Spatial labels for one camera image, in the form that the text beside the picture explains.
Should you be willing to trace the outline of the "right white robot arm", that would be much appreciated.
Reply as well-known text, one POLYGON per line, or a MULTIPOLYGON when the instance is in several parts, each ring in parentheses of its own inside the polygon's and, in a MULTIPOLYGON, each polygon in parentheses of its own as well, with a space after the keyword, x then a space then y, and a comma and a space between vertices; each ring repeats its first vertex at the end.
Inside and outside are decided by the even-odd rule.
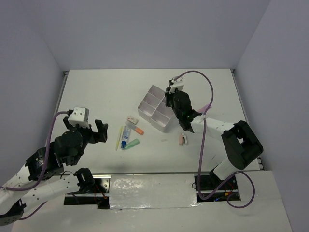
POLYGON ((165 98, 166 106, 172 108, 184 131, 202 134, 201 152, 206 135, 223 142, 226 158, 211 170, 213 188, 221 189, 231 174, 244 170, 263 153, 263 146, 246 121, 228 123, 206 117, 213 98, 201 112, 192 108, 189 95, 179 88, 166 88, 165 98))

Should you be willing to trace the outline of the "yellow white pen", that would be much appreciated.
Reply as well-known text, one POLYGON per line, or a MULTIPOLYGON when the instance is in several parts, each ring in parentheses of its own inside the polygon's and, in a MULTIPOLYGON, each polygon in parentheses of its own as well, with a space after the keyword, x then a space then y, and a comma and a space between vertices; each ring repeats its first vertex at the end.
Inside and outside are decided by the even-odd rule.
POLYGON ((117 136, 117 141, 116 141, 116 146, 115 146, 116 151, 118 150, 118 147, 119 147, 119 144, 120 144, 120 140, 121 140, 121 137, 122 137, 122 131, 123 131, 123 126, 120 127, 120 130, 119 130, 119 133, 118 133, 118 136, 117 136))

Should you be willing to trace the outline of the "blue white glue tube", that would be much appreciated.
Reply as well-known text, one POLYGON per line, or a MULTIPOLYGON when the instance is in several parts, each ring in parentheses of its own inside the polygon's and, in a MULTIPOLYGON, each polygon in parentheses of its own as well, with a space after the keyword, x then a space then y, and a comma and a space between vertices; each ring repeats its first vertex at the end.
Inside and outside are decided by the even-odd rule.
POLYGON ((131 129, 128 126, 125 126, 121 138, 121 149, 125 149, 129 140, 130 132, 131 129))

